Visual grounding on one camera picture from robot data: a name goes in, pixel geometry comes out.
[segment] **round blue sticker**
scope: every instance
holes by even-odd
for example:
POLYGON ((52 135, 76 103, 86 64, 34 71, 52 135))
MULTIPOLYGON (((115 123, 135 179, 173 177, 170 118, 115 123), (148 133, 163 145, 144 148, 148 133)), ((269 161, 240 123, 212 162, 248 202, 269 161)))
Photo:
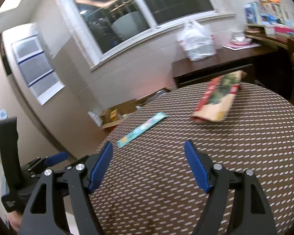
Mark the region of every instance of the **round blue sticker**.
POLYGON ((8 118, 8 113, 5 109, 0 110, 0 120, 5 120, 8 118))

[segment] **brown tablecloth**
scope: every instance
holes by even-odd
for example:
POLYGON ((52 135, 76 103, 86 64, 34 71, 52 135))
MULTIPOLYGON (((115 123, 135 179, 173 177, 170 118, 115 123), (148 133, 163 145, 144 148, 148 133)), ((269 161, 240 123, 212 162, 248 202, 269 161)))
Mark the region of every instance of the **brown tablecloth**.
MULTIPOLYGON (((198 188, 185 159, 188 139, 230 170, 253 169, 278 234, 292 225, 294 107, 270 90, 242 83, 225 121, 199 124, 190 115, 206 87, 207 83, 192 85, 154 100, 107 137, 113 143, 113 160, 101 187, 91 195, 106 234, 192 233, 208 196, 198 188), (160 111, 170 116, 117 147, 117 140, 160 111)), ((233 197, 230 191, 220 234, 226 231, 233 197)))

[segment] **white plastic bag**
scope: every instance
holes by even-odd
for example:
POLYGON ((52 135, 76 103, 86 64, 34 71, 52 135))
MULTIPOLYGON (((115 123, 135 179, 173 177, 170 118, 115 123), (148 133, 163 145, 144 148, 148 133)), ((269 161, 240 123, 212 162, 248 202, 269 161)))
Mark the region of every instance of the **white plastic bag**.
POLYGON ((178 36, 178 42, 191 61, 216 54, 210 26, 203 26, 196 21, 185 23, 183 31, 178 36))

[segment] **teal packet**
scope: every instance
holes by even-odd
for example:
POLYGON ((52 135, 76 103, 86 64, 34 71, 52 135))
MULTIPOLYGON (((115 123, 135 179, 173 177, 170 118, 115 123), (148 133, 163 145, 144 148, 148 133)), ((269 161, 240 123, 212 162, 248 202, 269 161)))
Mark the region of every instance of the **teal packet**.
POLYGON ((167 114, 163 112, 159 112, 155 114, 152 118, 148 119, 145 123, 141 124, 134 130, 132 130, 130 133, 128 133, 126 136, 121 138, 120 140, 117 141, 118 147, 123 147, 139 135, 141 135, 143 132, 146 132, 150 127, 161 121, 162 119, 168 117, 167 114))

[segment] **blue gripper pad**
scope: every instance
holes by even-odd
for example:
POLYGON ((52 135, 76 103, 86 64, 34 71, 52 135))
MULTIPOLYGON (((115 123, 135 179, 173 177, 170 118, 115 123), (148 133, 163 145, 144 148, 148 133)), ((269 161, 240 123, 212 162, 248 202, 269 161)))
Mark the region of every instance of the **blue gripper pad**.
POLYGON ((211 187, 208 181, 208 173, 196 153, 197 149, 189 140, 185 142, 184 152, 196 179, 197 185, 199 188, 203 189, 205 193, 209 193, 211 187))
POLYGON ((90 183, 88 189, 93 192, 100 187, 103 181, 103 176, 105 175, 109 163, 113 156, 113 146, 111 142, 106 143, 104 149, 101 151, 101 155, 95 164, 95 167, 90 173, 90 183))
POLYGON ((66 152, 61 152, 58 154, 55 154, 53 156, 49 156, 48 158, 46 158, 44 165, 47 167, 52 167, 56 164, 59 164, 65 160, 67 160, 69 154, 66 152))

